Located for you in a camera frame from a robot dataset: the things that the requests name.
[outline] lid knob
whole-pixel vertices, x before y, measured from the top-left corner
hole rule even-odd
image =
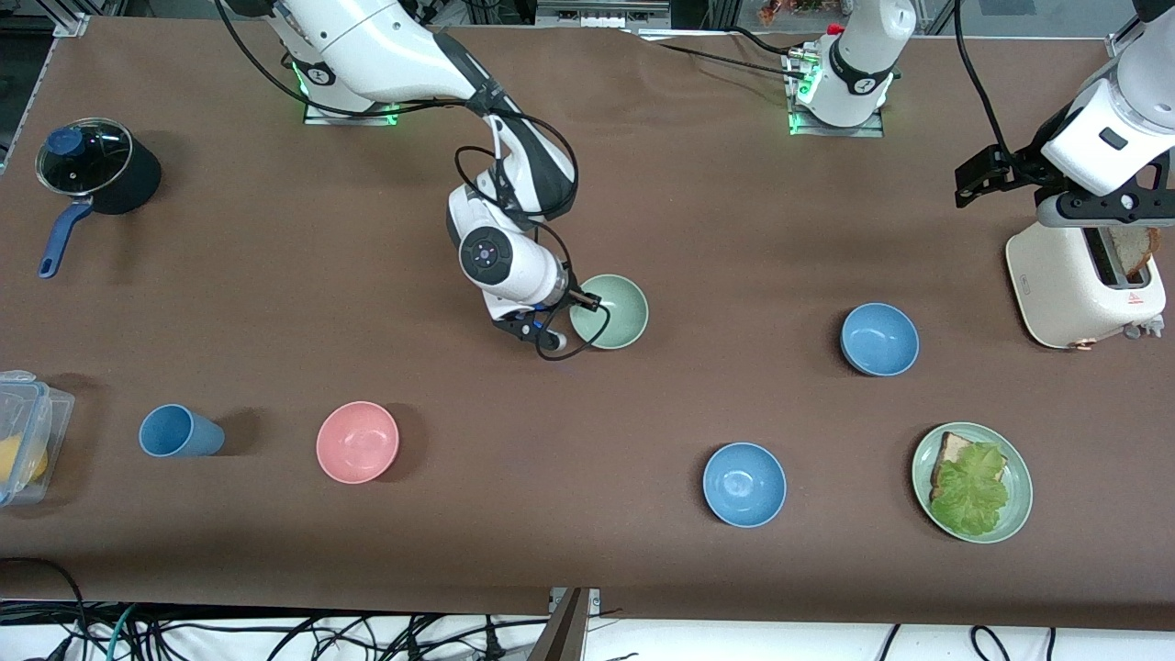
[[[76,127],[58,128],[45,140],[45,148],[58,156],[76,156],[86,150],[81,129]]]

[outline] lettuce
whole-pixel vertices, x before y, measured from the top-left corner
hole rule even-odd
[[[1006,464],[995,444],[974,444],[959,453],[959,461],[939,467],[942,493],[931,501],[931,513],[947,528],[965,535],[991,533],[1000,522],[1008,490],[1000,483]]]

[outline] bread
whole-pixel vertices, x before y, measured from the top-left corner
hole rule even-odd
[[[1122,270],[1133,276],[1147,265],[1150,255],[1159,250],[1161,234],[1157,227],[1132,227],[1128,224],[1109,228],[1114,252]]]
[[[973,445],[975,444],[955,434],[954,432],[946,432],[942,434],[942,448],[939,450],[939,459],[934,463],[934,472],[931,474],[931,485],[934,487],[931,490],[931,500],[942,495],[942,487],[939,486],[939,468],[942,466],[942,463],[959,461],[959,456],[962,454],[962,451]],[[1007,458],[1003,458],[1003,465],[1008,465]]]

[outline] brown table surface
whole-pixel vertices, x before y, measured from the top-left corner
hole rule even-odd
[[[268,27],[241,29],[276,69]],[[1025,335],[1002,244],[1030,191],[953,207],[955,166],[992,137],[949,40],[909,43],[886,137],[852,140],[790,136],[770,74],[619,32],[456,34],[576,146],[557,227],[582,275],[644,288],[644,338],[549,365],[490,325],[444,230],[452,150],[489,143],[468,112],[304,127],[219,23],[94,20],[58,46],[0,178],[0,363],[78,397],[47,501],[0,514],[0,553],[58,560],[102,600],[542,612],[551,586],[589,585],[633,616],[1175,625],[1175,345]],[[1096,41],[972,49],[1014,144],[1104,60]],[[80,223],[40,281],[65,201],[34,176],[38,142],[88,115],[136,131],[164,181]],[[920,328],[900,378],[839,356],[870,299]],[[349,487],[314,439],[358,399],[403,444]],[[170,402],[223,425],[221,457],[139,450]],[[1003,544],[955,541],[913,500],[913,448],[951,420],[999,430],[1032,470],[1032,518]],[[754,531],[699,488],[738,440],[787,472]],[[0,594],[66,596],[27,568]]]

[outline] pot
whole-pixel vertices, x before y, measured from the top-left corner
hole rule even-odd
[[[119,215],[139,208],[155,194],[160,176],[155,154],[114,120],[78,120],[51,133],[36,155],[36,177],[73,201],[53,223],[36,275],[58,274],[78,221],[94,211]]]

